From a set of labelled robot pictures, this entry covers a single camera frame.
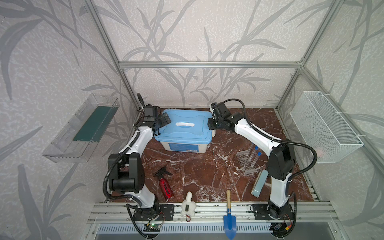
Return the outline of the blue plastic bin lid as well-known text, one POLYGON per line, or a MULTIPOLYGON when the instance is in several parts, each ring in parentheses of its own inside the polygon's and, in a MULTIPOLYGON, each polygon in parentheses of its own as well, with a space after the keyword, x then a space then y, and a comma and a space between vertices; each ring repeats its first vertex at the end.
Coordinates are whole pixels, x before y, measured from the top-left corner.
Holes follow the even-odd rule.
POLYGON ((208 119, 212 117, 208 111, 164 110, 171 123, 159 129, 155 139, 159 142, 207 145, 212 141, 212 130, 208 119))

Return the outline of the white plastic storage bin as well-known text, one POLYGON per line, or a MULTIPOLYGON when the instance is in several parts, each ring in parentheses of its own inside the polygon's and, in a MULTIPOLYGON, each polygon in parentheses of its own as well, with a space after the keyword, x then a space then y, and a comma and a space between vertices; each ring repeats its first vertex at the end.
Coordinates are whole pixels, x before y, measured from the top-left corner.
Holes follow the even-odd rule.
POLYGON ((166 151, 173 152, 187 152, 187 153, 205 153, 208 148, 208 144, 181 144, 181 143, 168 143, 161 142, 166 151))

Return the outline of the clear acrylic test tube rack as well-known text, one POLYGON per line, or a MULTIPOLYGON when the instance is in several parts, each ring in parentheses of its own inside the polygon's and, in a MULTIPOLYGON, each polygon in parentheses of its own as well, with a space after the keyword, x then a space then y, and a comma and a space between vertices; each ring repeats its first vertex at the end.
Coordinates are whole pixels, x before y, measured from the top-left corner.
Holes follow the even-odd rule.
POLYGON ((241 151, 236 154, 237 160, 240 164, 240 171, 242 171, 245 175, 256 173, 260 170, 260 167, 256 165, 251 168, 251 163, 249 161, 249 157, 246 156, 246 151, 241 151))

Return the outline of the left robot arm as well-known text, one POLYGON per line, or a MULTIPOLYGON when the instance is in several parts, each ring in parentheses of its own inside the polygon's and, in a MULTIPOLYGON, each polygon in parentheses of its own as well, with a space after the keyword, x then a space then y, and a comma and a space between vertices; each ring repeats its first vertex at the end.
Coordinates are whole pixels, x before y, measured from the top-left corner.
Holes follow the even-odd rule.
POLYGON ((109 200, 128 198, 136 203, 135 206, 128 204, 129 209, 158 215, 159 200, 145 185, 142 155, 149 141, 160 135, 160 129, 170 124, 171 119, 168 114, 159 114, 159 107, 146 105, 141 94, 138 93, 137 96, 142 107, 140 116, 133 125, 134 135, 119 153, 110 154, 102 189, 109 200))

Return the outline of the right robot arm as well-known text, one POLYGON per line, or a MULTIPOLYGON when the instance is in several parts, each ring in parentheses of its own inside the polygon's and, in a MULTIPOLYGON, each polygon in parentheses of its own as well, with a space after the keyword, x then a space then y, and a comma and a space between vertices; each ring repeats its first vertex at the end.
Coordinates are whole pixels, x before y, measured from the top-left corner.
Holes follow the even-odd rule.
POLYGON ((253 124, 247 114, 243 101, 228 99, 210 106, 212 117, 208 120, 210 130, 228 130, 243 136, 259 147, 268 157, 266 171, 272 179, 272 190, 267 212, 272 219, 280 219, 289 209, 289 184, 293 178, 309 171, 318 160, 316 150, 306 144, 281 140, 253 124), (311 151, 312 162, 303 170, 293 172, 296 165, 294 147, 311 151))

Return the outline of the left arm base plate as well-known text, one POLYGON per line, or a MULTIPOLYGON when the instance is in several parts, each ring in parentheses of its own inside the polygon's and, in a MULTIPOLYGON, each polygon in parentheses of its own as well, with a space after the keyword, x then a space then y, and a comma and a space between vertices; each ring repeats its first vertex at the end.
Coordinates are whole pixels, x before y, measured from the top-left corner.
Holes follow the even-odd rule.
POLYGON ((172 221, 175 205, 160 204, 149 209, 137 209, 134 211, 135 221, 172 221))

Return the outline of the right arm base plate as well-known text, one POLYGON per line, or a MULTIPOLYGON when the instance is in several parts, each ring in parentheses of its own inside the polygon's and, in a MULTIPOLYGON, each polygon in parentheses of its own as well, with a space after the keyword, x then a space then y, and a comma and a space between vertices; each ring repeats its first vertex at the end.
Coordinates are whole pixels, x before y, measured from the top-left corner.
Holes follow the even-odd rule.
POLYGON ((255 220, 283 220, 284 217, 293 220, 295 218, 295 210, 290 203, 286 203, 282 207, 277 207, 273 203, 253 204, 250 209, 255 220))

